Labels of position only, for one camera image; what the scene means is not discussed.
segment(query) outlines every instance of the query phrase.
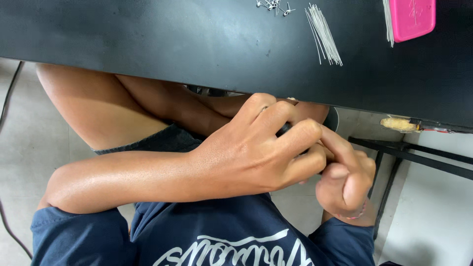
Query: gray shorts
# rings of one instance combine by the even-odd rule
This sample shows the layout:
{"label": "gray shorts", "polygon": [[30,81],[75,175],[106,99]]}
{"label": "gray shorts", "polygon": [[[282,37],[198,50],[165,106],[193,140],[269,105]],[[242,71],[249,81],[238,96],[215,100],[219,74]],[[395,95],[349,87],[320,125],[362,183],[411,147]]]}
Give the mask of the gray shorts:
{"label": "gray shorts", "polygon": [[146,137],[140,141],[123,146],[94,150],[96,154],[102,155],[118,151],[167,151],[167,152],[188,152],[197,148],[202,143],[195,139],[185,129],[176,124],[171,124],[167,128]]}

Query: wire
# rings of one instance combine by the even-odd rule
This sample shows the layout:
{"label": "wire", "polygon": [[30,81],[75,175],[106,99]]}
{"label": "wire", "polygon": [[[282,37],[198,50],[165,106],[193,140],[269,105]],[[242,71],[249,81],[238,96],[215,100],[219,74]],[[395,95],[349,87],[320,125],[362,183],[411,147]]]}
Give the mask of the wire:
{"label": "wire", "polygon": [[[5,114],[8,107],[8,101],[10,100],[10,97],[11,97],[11,92],[13,91],[13,87],[15,86],[15,83],[17,81],[17,76],[20,73],[21,67],[23,66],[23,64],[24,64],[23,61],[20,61],[20,63],[18,64],[17,70],[15,71],[15,74],[13,74],[13,78],[11,79],[10,86],[7,90],[7,94],[5,96],[5,102],[3,102],[3,108],[0,115],[0,131],[3,126],[3,120],[5,119]],[[15,234],[11,231],[10,227],[8,226],[7,218],[5,216],[5,211],[3,210],[3,204],[1,203],[1,200],[0,200],[0,216],[1,216],[1,221],[3,222],[3,226],[5,227],[5,230],[7,230],[7,233],[21,246],[21,248],[26,252],[28,257],[30,259],[33,259],[33,256],[31,255],[31,252],[29,252],[28,248],[26,248],[26,246],[15,236]]]}

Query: gray floor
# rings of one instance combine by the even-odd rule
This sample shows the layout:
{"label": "gray floor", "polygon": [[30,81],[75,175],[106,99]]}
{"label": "gray floor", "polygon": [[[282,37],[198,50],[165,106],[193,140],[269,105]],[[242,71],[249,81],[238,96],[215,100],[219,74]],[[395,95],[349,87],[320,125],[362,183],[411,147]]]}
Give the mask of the gray floor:
{"label": "gray floor", "polygon": [[[8,89],[18,62],[0,58],[0,100]],[[338,133],[360,138],[401,140],[403,135],[383,129],[379,120],[385,115],[339,108]],[[32,250],[29,230],[36,206],[54,170],[64,164],[95,156],[90,148],[67,125],[44,92],[33,63],[26,63],[12,94],[8,115],[0,133],[0,197],[13,232]],[[375,151],[366,150],[372,158]],[[379,204],[393,159],[385,156],[379,171],[372,200]],[[308,184],[294,185],[272,192],[272,198],[284,217],[308,235],[319,225],[322,208],[315,197],[314,176]],[[120,207],[130,221],[134,209]],[[380,238],[387,234],[392,219],[385,221]],[[377,243],[382,250],[384,242]],[[30,263],[23,250],[0,226],[0,257],[3,265]]]}

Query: colorful bracelet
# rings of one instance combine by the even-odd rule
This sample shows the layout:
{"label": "colorful bracelet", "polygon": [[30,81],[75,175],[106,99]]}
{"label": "colorful bracelet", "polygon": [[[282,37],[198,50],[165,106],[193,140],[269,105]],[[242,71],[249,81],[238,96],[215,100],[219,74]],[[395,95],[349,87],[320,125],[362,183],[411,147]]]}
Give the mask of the colorful bracelet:
{"label": "colorful bracelet", "polygon": [[364,213],[365,213],[365,210],[366,210],[366,202],[368,201],[368,199],[365,200],[365,202],[363,203],[363,209],[361,209],[361,212],[357,215],[357,216],[353,216],[353,217],[343,217],[341,216],[340,214],[337,214],[339,218],[346,218],[346,219],[349,219],[349,220],[352,220],[352,219],[356,219],[356,218],[359,218],[360,216],[362,216]]}

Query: pink lid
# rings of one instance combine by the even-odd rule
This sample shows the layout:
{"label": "pink lid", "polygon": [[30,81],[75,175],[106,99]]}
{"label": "pink lid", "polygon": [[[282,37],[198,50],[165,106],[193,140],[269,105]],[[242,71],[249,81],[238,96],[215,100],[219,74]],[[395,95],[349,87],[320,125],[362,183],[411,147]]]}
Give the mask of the pink lid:
{"label": "pink lid", "polygon": [[435,0],[390,0],[394,41],[407,41],[435,27]]}

